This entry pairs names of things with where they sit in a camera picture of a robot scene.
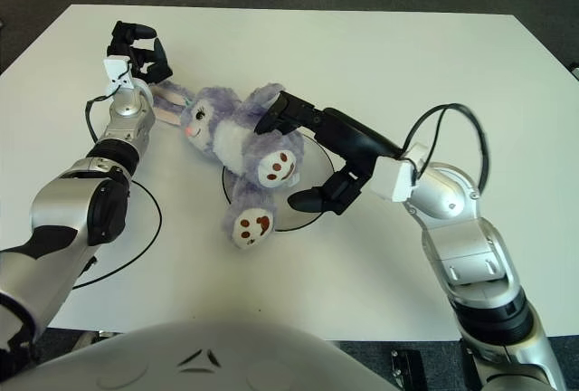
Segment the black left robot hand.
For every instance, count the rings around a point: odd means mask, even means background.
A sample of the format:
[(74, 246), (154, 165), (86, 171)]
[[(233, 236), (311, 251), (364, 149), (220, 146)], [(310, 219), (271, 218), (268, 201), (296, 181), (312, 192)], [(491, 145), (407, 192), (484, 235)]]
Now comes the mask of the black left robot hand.
[[(111, 35), (107, 55), (128, 57), (133, 77), (157, 84), (173, 75), (164, 47), (152, 27), (117, 21)], [(133, 43), (138, 40), (152, 40), (153, 49), (135, 47)]]

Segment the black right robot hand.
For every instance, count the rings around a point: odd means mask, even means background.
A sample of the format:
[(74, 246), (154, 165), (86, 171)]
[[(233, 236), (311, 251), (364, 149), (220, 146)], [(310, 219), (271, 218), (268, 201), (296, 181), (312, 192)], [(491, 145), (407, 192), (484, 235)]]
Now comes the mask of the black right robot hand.
[(312, 131), (320, 146), (345, 161), (323, 185), (298, 191), (288, 198), (289, 206), (303, 213), (343, 214), (371, 179), (376, 160), (402, 155), (402, 149), (389, 139), (343, 112), (333, 108), (318, 110), (286, 91), (280, 92), (254, 132), (261, 135), (277, 130), (286, 135), (300, 127)]

